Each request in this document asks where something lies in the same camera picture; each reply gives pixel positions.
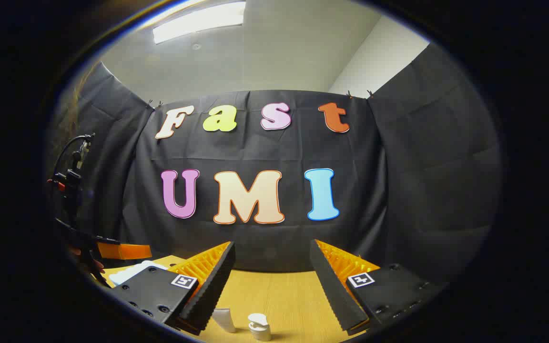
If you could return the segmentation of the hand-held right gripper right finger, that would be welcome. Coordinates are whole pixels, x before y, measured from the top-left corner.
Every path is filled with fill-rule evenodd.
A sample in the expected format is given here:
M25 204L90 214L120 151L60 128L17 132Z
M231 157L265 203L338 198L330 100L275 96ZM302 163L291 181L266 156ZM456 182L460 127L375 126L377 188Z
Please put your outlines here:
M311 241L309 255L327 301L349 336L395 325L447 286L425 280L399 263L377 266L317 239Z

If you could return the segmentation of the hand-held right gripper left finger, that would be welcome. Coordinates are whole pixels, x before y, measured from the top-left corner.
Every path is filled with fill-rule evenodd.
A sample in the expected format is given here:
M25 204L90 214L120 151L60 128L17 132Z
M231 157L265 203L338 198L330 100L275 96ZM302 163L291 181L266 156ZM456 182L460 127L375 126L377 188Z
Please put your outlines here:
M168 269L146 265L111 294L153 321L199 335L215 311L235 263L225 242Z

